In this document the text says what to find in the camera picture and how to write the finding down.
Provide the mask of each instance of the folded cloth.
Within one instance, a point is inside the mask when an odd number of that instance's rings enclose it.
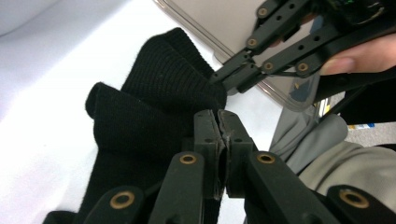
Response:
[[[322,195],[335,185],[362,189],[396,212],[395,170],[395,151],[344,141],[309,164],[300,174],[300,179]]]
[[[208,82],[213,72],[176,28],[142,47],[120,91],[104,83],[92,88],[86,109],[94,119],[99,151],[73,223],[83,223],[102,195],[115,187],[148,190],[164,178],[182,140],[193,137],[193,115],[225,106],[226,91]],[[217,223],[219,203],[205,200],[205,223]],[[47,223],[61,223],[54,216],[59,213],[50,213]]]
[[[330,115],[318,122],[318,108],[294,112],[283,108],[270,151],[299,174],[316,157],[344,141],[347,125],[342,118]]]

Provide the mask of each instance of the black cloth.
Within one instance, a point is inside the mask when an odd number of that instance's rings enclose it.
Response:
[[[147,190],[164,178],[182,140],[193,137],[193,115],[226,104],[223,87],[208,82],[213,72],[176,28],[142,47],[120,91],[104,83],[92,88],[86,109],[99,150],[73,223],[83,223],[99,198],[115,187]],[[205,223],[217,223],[219,204],[205,200]]]

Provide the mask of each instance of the brass screw insert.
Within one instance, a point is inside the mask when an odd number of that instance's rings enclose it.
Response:
[[[274,68],[274,65],[273,65],[272,63],[266,63],[266,64],[264,65],[264,68],[267,69],[267,70],[271,70],[271,69]]]
[[[262,7],[262,8],[259,9],[259,15],[265,16],[265,15],[267,15],[267,13],[268,13],[267,8]]]
[[[308,66],[308,64],[306,64],[306,63],[300,63],[300,64],[298,65],[298,70],[300,70],[300,71],[302,71],[302,72],[308,70],[308,68],[309,68],[309,66]]]
[[[126,197],[126,201],[120,202],[121,197]],[[133,203],[134,203],[134,194],[131,191],[126,190],[126,191],[122,191],[122,192],[119,192],[116,195],[114,195],[111,198],[110,206],[114,209],[122,209],[122,208],[128,207],[129,205],[131,205]]]
[[[247,42],[250,46],[254,47],[257,45],[257,40],[256,39],[249,39]]]
[[[364,196],[351,189],[341,189],[339,196],[345,203],[357,208],[368,208],[370,206],[369,201]]]
[[[275,158],[271,155],[260,154],[257,156],[257,160],[261,163],[271,164],[274,163]]]
[[[192,155],[184,155],[184,156],[180,157],[180,162],[183,164],[190,165],[190,164],[195,163],[196,161],[197,161],[197,158]]]

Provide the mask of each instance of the knit texture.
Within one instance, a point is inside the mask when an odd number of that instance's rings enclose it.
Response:
[[[163,180],[183,139],[193,137],[193,115],[225,106],[226,91],[208,82],[213,72],[177,28],[142,47],[120,91],[104,83],[92,88],[86,109],[99,151],[74,223],[115,187],[147,190]],[[219,203],[205,200],[205,223],[217,223]]]

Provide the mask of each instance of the gray sleeve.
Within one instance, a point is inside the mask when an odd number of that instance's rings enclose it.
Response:
[[[294,173],[300,173],[326,150],[344,141],[347,125],[342,118],[330,115],[317,123],[316,109],[304,112],[282,111],[270,151],[278,155]]]
[[[325,195],[334,185],[350,185],[375,196],[396,212],[396,152],[342,142],[317,157],[300,179]]]

